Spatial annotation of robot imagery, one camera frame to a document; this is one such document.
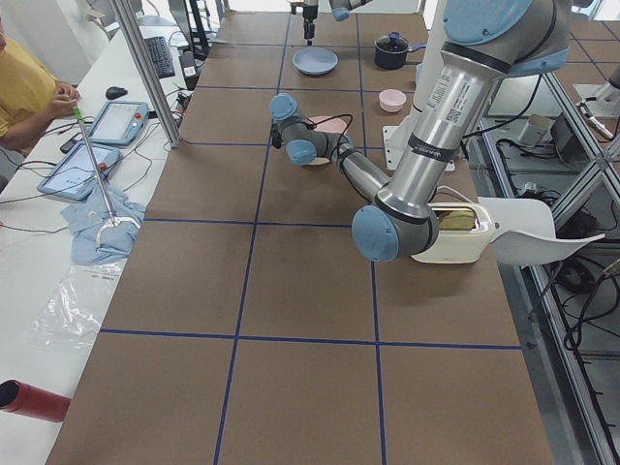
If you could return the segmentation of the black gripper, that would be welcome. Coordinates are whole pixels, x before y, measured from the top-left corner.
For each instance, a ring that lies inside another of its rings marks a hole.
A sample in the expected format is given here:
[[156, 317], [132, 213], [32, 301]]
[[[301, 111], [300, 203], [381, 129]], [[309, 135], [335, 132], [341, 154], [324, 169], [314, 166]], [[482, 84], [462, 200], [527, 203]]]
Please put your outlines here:
[[314, 18], [305, 18], [303, 20], [303, 31], [304, 31], [304, 40], [306, 44], [311, 46], [313, 45], [313, 40], [315, 38], [315, 19]]

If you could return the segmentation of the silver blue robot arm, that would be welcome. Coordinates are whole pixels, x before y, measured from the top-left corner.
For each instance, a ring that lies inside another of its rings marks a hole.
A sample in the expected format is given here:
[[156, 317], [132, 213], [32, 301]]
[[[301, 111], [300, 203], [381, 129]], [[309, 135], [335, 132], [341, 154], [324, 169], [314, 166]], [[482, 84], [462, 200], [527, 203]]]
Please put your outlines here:
[[448, 1], [433, 23], [446, 39], [443, 67], [392, 176], [386, 176], [342, 136], [311, 128], [287, 93], [271, 99], [274, 146], [305, 165], [336, 164], [368, 204], [354, 216], [358, 251], [373, 262], [417, 255], [436, 241], [439, 223], [429, 202], [485, 99], [507, 77], [561, 68], [569, 54], [569, 1]]

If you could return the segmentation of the person's hand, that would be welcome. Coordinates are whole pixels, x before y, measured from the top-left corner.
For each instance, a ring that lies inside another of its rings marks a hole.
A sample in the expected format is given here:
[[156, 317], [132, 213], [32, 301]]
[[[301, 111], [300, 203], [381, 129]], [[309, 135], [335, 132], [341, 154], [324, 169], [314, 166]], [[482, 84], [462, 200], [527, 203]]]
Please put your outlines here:
[[46, 110], [52, 119], [72, 116], [79, 99], [80, 94], [75, 87], [68, 82], [57, 81]]

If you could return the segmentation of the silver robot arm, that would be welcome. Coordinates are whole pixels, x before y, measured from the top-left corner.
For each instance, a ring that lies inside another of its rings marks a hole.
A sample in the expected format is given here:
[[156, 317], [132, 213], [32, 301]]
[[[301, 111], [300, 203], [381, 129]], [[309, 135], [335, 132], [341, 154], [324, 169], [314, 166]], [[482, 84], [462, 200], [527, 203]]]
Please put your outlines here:
[[[303, 18], [303, 38], [308, 46], [313, 45], [316, 36], [315, 21], [319, 16], [318, 0], [290, 1], [290, 13], [296, 15], [301, 10]], [[329, 6], [333, 18], [336, 21], [344, 21], [350, 16], [350, 12], [369, 4], [367, 0], [329, 0]]]

